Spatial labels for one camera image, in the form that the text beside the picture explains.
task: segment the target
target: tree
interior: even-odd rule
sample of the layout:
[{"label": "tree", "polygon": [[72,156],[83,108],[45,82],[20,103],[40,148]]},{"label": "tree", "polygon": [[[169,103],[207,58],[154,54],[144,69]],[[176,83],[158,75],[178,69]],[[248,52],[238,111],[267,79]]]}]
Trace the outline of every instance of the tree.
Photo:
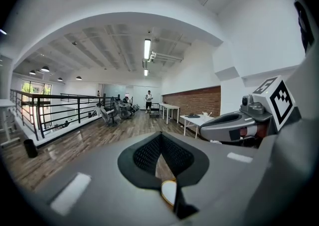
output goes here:
[{"label": "tree", "polygon": [[26,93],[33,93],[32,84],[30,84],[30,82],[25,82],[21,91]]},{"label": "tree", "polygon": [[44,95],[50,95],[51,94],[51,88],[47,88],[47,87],[44,87]]}]

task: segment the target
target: window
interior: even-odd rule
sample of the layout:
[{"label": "window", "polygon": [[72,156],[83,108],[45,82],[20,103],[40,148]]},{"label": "window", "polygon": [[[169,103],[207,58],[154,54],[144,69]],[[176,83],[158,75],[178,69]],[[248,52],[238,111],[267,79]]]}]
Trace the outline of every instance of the window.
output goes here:
[{"label": "window", "polygon": [[[41,82],[36,82],[36,81],[28,81],[28,80],[22,80],[22,92],[26,92],[29,94],[39,94],[39,95],[51,95],[51,84],[45,84],[45,83],[41,83]],[[30,102],[31,99],[29,97],[23,97],[23,101],[25,102]],[[49,106],[45,106],[50,104],[50,98],[43,98],[40,100],[41,104],[43,106],[40,106],[40,113],[41,114],[48,114],[51,112],[51,107]],[[26,110],[30,111],[30,113],[34,112],[34,116],[36,118],[37,114],[36,114],[36,110],[35,108],[29,108],[29,106],[24,107]],[[46,121],[51,121],[51,115],[43,115],[42,116],[42,123],[43,123],[43,127],[45,127],[45,122]]]}]

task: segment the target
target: man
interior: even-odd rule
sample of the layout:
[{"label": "man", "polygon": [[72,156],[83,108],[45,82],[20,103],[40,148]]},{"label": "man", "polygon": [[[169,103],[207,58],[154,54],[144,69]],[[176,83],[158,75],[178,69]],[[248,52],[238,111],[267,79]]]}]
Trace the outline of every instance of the man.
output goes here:
[{"label": "man", "polygon": [[152,106],[152,95],[151,95],[151,91],[149,90],[147,95],[145,96],[145,99],[146,99],[146,111],[145,113],[148,112],[148,107],[150,108],[150,111],[151,111],[151,106]]},{"label": "man", "polygon": [[128,99],[129,99],[129,98],[128,98],[127,96],[124,97],[124,98],[123,98],[123,103],[127,104],[127,103],[128,103]]}]

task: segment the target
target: wooden floor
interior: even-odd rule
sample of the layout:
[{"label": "wooden floor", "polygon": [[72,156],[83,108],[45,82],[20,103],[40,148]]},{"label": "wooden floor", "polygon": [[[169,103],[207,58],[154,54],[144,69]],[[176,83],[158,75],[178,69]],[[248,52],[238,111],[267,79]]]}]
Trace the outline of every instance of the wooden floor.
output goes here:
[{"label": "wooden floor", "polygon": [[[176,121],[170,120],[167,125],[166,120],[149,118],[149,114],[139,111],[131,119],[121,120],[116,127],[106,127],[103,119],[94,121],[40,148],[34,159],[28,158],[22,142],[3,148],[2,158],[19,184],[36,190],[42,181],[94,147],[155,131],[183,134],[183,128]],[[194,137],[188,130],[186,135]],[[156,176],[163,181],[173,178],[162,156],[157,164]]]}]

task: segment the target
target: cart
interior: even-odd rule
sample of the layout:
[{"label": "cart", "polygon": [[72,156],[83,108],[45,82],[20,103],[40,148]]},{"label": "cart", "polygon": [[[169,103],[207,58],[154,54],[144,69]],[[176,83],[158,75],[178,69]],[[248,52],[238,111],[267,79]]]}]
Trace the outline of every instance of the cart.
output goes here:
[{"label": "cart", "polygon": [[158,117],[160,115],[160,104],[159,103],[152,103],[151,109],[150,109],[150,118],[152,116]]}]

